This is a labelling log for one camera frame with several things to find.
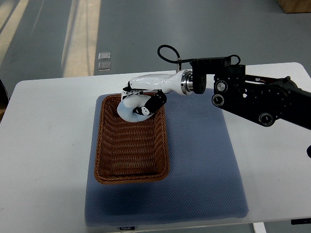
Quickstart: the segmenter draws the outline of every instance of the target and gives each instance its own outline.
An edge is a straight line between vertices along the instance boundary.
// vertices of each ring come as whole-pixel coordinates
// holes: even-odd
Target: brown woven basket
[[[99,183],[164,179],[170,169],[164,106],[149,119],[131,123],[117,113],[121,95],[102,102],[94,175]]]

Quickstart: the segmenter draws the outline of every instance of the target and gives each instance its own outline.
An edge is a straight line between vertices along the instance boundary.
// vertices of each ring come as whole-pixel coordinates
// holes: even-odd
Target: cardboard box
[[[311,12],[311,0],[277,0],[285,13]]]

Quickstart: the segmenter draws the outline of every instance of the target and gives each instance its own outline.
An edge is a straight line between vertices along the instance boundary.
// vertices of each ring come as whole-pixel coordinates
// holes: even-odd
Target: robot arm
[[[170,48],[177,54],[177,61],[169,60],[160,54],[161,48]],[[121,105],[129,105],[135,99],[143,99],[143,91],[156,90],[157,93],[144,101],[137,101],[127,109],[133,115],[150,117],[166,102],[165,93],[175,91],[180,95],[203,94],[207,74],[214,74],[214,106],[248,119],[265,127],[283,119],[311,130],[311,93],[303,91],[290,77],[275,79],[245,74],[245,65],[240,65],[237,55],[218,58],[181,60],[179,53],[171,46],[162,45],[158,55],[165,61],[178,65],[189,62],[192,71],[181,70],[174,75],[144,75],[131,79],[123,89]],[[232,57],[238,58],[231,64]]]

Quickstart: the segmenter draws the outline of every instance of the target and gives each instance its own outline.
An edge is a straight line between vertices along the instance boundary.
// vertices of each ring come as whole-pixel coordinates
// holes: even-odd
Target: gray floor
[[[245,65],[299,62],[311,75],[310,41],[311,14],[285,14],[275,0],[0,0],[0,79],[9,95],[22,80],[175,69],[157,56],[161,44],[185,59],[238,54]],[[111,52],[110,71],[97,69],[101,51]],[[268,233],[311,232],[289,221],[265,225]]]

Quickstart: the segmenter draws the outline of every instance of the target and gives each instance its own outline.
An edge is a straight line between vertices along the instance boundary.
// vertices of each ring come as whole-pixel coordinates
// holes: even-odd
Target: blue mat
[[[94,178],[97,99],[86,186],[86,225],[137,226],[244,217],[243,185],[221,109],[203,95],[167,94],[170,173],[159,182],[105,185]]]

